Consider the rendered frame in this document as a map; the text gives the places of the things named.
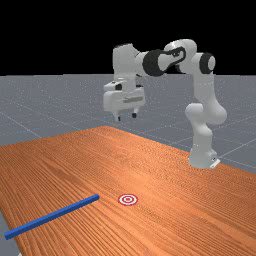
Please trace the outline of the long blue stick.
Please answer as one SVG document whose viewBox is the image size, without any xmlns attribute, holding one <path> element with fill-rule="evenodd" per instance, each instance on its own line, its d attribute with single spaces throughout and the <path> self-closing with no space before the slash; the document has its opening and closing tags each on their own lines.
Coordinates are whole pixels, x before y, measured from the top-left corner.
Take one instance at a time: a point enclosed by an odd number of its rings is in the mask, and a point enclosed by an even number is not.
<svg viewBox="0 0 256 256">
<path fill-rule="evenodd" d="M 100 198 L 98 194 L 92 195 L 90 197 L 87 197 L 83 200 L 80 200 L 79 202 L 73 203 L 71 205 L 65 206 L 64 208 L 61 208 L 59 210 L 56 210 L 52 213 L 49 213 L 45 216 L 42 216 L 40 218 L 37 218 L 33 221 L 27 222 L 21 226 L 18 226 L 16 228 L 13 228 L 12 230 L 8 230 L 4 233 L 4 237 L 6 240 L 10 240 L 20 234 L 23 234 L 27 231 L 30 231 L 34 228 L 37 228 L 43 224 L 46 224 L 54 219 L 57 219 L 59 217 L 62 217 L 70 212 L 73 212 L 79 208 L 82 208 L 86 205 L 89 205 L 95 201 L 97 201 Z"/>
</svg>

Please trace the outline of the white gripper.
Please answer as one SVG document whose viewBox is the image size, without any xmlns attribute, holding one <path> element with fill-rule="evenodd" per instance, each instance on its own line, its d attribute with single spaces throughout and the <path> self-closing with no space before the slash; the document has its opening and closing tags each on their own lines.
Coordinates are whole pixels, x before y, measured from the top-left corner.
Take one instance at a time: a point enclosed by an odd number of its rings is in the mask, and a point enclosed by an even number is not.
<svg viewBox="0 0 256 256">
<path fill-rule="evenodd" d="M 103 108 L 112 112 L 115 121 L 121 121 L 118 111 L 132 109 L 132 118 L 137 118 L 139 108 L 145 105 L 142 85 L 126 80 L 112 81 L 104 86 Z"/>
</svg>

